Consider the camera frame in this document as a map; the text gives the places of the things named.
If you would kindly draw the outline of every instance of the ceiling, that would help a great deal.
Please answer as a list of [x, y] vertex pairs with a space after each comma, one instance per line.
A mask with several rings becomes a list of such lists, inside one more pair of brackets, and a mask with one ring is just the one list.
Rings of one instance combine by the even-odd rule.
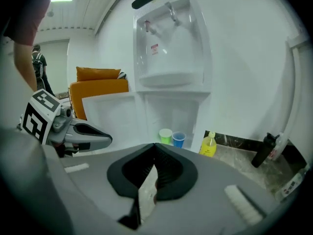
[[110, 2], [111, 0], [52, 2], [38, 31], [67, 28], [94, 30]]

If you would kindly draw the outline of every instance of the black bottle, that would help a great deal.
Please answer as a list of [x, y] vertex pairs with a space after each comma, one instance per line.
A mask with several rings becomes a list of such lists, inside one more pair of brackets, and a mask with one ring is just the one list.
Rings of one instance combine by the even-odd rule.
[[278, 137], [279, 135], [274, 137], [271, 133], [267, 134], [263, 140], [263, 144], [261, 145], [260, 150], [257, 152], [251, 162], [254, 167], [259, 167], [261, 163], [263, 163], [263, 161], [268, 157], [271, 151], [275, 148]]

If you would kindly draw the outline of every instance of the yellow spray bottle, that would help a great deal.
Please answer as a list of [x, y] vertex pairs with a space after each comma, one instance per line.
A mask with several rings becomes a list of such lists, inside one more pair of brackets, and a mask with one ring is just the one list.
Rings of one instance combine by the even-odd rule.
[[209, 132], [209, 136], [202, 141], [200, 154], [213, 157], [216, 152], [215, 132]]

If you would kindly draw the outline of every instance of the faucet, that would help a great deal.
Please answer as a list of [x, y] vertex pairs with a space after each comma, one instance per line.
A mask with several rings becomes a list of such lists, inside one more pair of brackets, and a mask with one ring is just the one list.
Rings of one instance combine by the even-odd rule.
[[170, 13], [171, 13], [171, 18], [172, 20], [175, 22], [175, 26], [178, 26], [179, 25], [179, 20], [176, 16], [176, 13], [175, 13], [175, 10], [173, 9], [172, 7], [172, 4], [170, 2], [167, 2], [165, 4], [166, 7], [168, 7], [170, 9]]
[[153, 28], [151, 28], [150, 26], [150, 21], [146, 20], [145, 21], [145, 28], [146, 28], [146, 32], [151, 32], [151, 35], [155, 35], [157, 33], [157, 31]]

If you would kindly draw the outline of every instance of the green cup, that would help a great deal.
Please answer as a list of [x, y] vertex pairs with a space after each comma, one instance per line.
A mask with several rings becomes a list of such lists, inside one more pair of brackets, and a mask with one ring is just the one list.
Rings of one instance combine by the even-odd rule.
[[170, 144], [173, 132], [170, 129], [162, 129], [159, 131], [161, 143]]

